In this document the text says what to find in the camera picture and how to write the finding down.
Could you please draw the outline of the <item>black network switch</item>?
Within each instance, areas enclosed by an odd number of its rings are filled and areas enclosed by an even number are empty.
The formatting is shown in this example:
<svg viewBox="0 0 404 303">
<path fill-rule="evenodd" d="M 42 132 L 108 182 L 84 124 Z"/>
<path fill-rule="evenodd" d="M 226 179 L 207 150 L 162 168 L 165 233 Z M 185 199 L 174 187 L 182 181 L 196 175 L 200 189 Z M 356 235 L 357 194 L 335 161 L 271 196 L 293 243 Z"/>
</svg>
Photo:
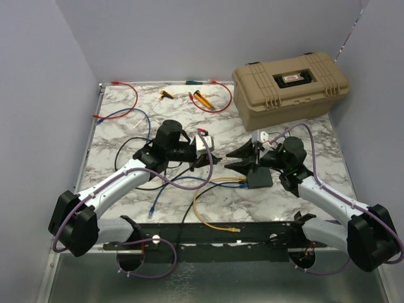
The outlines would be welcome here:
<svg viewBox="0 0 404 303">
<path fill-rule="evenodd" d="M 273 186 L 271 170 L 266 167 L 258 167 L 247 174 L 247 188 L 259 189 Z"/>
</svg>

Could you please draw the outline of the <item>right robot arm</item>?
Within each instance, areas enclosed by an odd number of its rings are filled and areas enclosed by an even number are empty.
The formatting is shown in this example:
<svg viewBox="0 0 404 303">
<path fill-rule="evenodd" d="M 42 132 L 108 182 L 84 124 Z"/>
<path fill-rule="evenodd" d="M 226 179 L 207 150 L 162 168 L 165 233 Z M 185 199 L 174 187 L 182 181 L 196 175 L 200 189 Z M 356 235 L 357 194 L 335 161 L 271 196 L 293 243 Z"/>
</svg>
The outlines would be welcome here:
<svg viewBox="0 0 404 303">
<path fill-rule="evenodd" d="M 227 156 L 236 161 L 225 168 L 243 175 L 260 168 L 279 171 L 284 190 L 313 203 L 336 220 L 331 223 L 311 214 L 294 220 L 296 227 L 290 231 L 290 240 L 295 246 L 320 242 L 344 252 L 366 272 L 395 256 L 403 257 L 403 243 L 388 210 L 381 205 L 367 206 L 322 183 L 304 165 L 307 152 L 301 139 L 288 137 L 274 149 L 249 140 Z"/>
</svg>

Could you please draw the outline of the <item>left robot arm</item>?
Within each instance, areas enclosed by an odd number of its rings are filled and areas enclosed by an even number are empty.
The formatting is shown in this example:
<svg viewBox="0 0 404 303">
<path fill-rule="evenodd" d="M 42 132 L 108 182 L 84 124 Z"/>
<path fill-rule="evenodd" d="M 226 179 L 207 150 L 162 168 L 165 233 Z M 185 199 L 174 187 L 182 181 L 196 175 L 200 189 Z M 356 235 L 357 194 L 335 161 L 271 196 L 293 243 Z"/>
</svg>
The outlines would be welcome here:
<svg viewBox="0 0 404 303">
<path fill-rule="evenodd" d="M 57 199 L 48 230 L 54 236 L 55 253 L 69 251 L 76 257 L 87 253 L 95 244 L 119 242 L 132 249 L 140 235 L 134 222 L 119 217 L 102 219 L 102 215 L 127 193 L 146 184 L 154 177 L 180 185 L 163 176 L 170 162 L 189 163 L 190 167 L 214 165 L 214 140 L 210 133 L 199 129 L 194 139 L 187 137 L 182 124 L 166 120 L 158 128 L 155 138 L 138 150 L 118 171 L 95 186 L 80 193 L 63 192 Z"/>
</svg>

